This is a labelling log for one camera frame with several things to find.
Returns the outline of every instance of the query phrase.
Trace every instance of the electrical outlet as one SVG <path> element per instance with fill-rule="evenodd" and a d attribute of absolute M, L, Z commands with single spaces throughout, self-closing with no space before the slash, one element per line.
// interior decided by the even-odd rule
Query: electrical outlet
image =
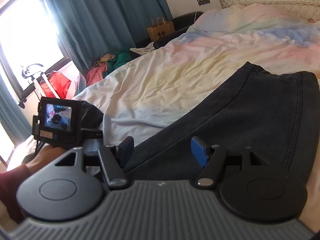
<path fill-rule="evenodd" d="M 204 4 L 210 3 L 210 0 L 197 0 L 197 2 L 199 5 L 204 5 Z"/>

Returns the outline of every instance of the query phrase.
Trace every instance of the bed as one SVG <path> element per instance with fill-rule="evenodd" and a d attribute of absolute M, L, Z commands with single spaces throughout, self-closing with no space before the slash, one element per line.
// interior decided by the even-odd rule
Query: bed
<path fill-rule="evenodd" d="M 105 114 L 104 144 L 119 144 L 127 136 L 135 145 L 145 141 L 193 109 L 246 61 L 273 74 L 310 71 L 319 81 L 320 0 L 220 2 L 222 11 L 206 12 L 186 33 L 74 98 Z M 320 229 L 319 152 L 318 147 L 300 217 L 314 231 Z"/>

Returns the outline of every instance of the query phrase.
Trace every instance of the paper bag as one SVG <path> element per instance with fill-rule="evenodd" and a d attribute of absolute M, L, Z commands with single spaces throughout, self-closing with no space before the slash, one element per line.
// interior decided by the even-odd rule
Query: paper bag
<path fill-rule="evenodd" d="M 173 22 L 167 22 L 161 17 L 157 19 L 156 24 L 154 24 L 152 19 L 151 21 L 153 25 L 147 28 L 151 41 L 157 41 L 175 31 Z"/>

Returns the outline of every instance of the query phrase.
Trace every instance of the maroon sleeve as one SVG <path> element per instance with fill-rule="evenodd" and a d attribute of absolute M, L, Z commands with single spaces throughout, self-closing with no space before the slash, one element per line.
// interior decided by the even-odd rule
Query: maroon sleeve
<path fill-rule="evenodd" d="M 30 176 L 30 171 L 25 164 L 12 171 L 0 173 L 0 200 L 7 207 L 12 220 L 20 223 L 23 215 L 16 200 L 16 193 L 20 184 Z"/>

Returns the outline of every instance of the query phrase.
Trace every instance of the image on screen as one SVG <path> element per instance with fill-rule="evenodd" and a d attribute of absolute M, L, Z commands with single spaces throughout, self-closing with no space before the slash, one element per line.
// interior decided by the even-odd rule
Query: image on screen
<path fill-rule="evenodd" d="M 70 131 L 71 113 L 72 108 L 70 106 L 47 104 L 44 126 L 63 131 Z"/>

